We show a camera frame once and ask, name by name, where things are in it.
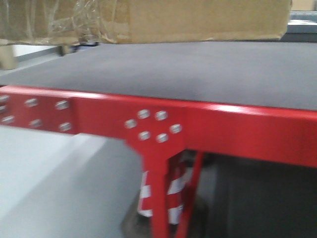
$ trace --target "plastic wrap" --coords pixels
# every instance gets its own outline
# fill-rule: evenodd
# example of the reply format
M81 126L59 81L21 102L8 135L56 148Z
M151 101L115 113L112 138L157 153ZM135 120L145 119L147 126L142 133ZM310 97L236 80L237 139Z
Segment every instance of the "plastic wrap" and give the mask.
M0 45L280 38L290 0L0 0Z

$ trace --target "red metal frame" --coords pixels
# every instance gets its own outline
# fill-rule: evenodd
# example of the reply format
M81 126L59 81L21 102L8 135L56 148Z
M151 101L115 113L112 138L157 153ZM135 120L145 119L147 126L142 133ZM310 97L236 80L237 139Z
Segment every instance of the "red metal frame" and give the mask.
M41 119L43 125L37 129L60 132L58 125L70 122L72 129L64 133L89 133L126 140L143 157L144 170L153 174L155 238L167 238L169 234L166 211L169 160L184 149L317 167L317 112L314 111L19 86L1 87L0 96L3 95L9 95L10 100L5 104L7 112L0 115L0 119L14 116L11 126L30 128L29 122ZM36 98L39 104L28 108L24 102L31 98ZM55 104L62 100L67 100L70 107L57 110ZM137 113L143 109L149 110L151 115L138 119ZM156 120L154 115L159 111L166 111L168 118ZM134 119L137 126L127 129L124 125L130 119ZM169 132L174 124L182 126L180 133ZM151 137L139 140L142 131L149 131ZM160 133L168 135L166 142L156 141ZM181 234L178 233L178 238L184 237L184 233Z

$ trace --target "gray shelf surface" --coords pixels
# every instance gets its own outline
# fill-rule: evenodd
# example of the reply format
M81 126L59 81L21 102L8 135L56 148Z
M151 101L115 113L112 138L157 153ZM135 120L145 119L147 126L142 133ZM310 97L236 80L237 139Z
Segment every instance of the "gray shelf surface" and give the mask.
M315 111L316 59L315 43L101 45L0 84Z

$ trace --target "white floor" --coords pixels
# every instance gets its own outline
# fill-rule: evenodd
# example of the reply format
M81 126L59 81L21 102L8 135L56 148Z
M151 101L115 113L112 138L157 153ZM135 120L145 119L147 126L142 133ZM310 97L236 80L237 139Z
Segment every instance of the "white floor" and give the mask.
M0 127L1 238L119 238L140 186L122 141Z

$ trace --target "red metal leg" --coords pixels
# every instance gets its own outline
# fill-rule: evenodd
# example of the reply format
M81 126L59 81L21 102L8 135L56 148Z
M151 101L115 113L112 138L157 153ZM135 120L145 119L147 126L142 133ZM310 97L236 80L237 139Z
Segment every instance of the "red metal leg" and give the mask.
M169 238L169 224L167 212L168 175L151 173L151 200L153 216L152 234L154 238Z
M188 183L187 187L187 199L185 201L184 210L181 216L180 223L176 232L176 238L186 238L188 232L189 222L193 213L193 208L195 204L196 191L198 187L198 182L200 178L200 173L203 164L203 152L198 152L196 155L196 161L193 169L193 174L191 181Z

